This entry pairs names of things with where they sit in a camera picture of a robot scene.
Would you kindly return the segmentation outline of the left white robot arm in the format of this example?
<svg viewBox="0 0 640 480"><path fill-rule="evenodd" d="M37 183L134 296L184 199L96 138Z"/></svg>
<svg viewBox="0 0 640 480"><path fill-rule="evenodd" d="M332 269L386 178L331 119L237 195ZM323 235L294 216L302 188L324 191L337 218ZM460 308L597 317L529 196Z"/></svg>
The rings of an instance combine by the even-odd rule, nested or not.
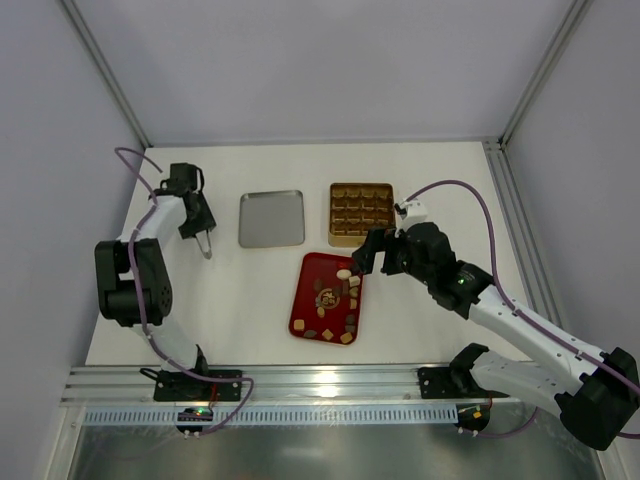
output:
<svg viewBox="0 0 640 480"><path fill-rule="evenodd" d="M102 317L142 337L161 360L160 369L141 373L155 381L156 401L207 396L210 373L202 349L171 318L173 288L163 255L178 235L193 240L207 260L216 221L205 198L200 167L173 163L169 177L149 190L148 212L128 231L94 250Z"/></svg>

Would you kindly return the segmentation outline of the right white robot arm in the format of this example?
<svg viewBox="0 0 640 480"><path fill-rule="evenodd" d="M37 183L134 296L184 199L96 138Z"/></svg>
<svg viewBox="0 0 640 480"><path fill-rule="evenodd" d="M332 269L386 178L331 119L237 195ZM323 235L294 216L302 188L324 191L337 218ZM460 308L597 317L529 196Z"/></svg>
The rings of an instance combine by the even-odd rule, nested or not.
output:
<svg viewBox="0 0 640 480"><path fill-rule="evenodd" d="M352 255L359 273L406 274L426 287L443 309L484 327L527 356L505 358L471 344L450 363L453 382L515 397L557 417L582 444L605 451L639 409L635 358L584 342L502 291L481 268L457 259L448 237L432 222L408 230L375 228Z"/></svg>

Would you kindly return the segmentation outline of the metal tongs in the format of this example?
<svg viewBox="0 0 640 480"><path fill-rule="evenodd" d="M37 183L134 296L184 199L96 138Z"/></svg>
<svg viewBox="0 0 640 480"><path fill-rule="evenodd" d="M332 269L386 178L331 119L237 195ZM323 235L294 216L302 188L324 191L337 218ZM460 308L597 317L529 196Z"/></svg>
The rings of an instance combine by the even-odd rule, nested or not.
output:
<svg viewBox="0 0 640 480"><path fill-rule="evenodd" d="M210 260L212 258L212 244L211 244L211 238L210 238L210 231L203 230L201 232L198 232L195 235L195 239L204 259Z"/></svg>

